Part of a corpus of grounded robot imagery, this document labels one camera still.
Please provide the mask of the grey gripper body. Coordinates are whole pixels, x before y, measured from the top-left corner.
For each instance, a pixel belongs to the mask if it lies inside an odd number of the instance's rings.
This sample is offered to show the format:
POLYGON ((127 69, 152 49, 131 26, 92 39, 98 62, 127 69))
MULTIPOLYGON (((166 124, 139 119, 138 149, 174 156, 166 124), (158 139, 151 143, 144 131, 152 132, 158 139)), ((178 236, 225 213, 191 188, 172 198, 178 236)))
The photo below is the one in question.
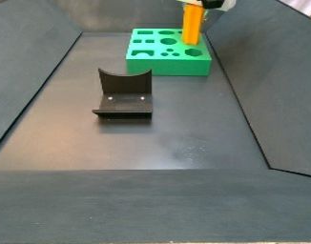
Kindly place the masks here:
POLYGON ((230 10, 238 0, 178 0, 187 7, 195 10, 230 10))

